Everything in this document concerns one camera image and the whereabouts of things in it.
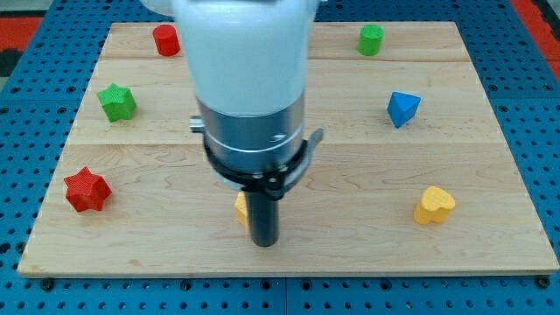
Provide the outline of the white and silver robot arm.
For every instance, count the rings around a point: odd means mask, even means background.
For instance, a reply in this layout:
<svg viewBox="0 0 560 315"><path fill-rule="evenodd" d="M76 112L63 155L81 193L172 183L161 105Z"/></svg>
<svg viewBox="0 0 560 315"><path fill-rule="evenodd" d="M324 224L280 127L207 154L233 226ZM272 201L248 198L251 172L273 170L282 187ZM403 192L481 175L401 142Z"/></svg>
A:
<svg viewBox="0 0 560 315"><path fill-rule="evenodd" d="M175 20L215 171L237 190L280 200L321 139L303 139L308 42L320 1L141 2Z"/></svg>

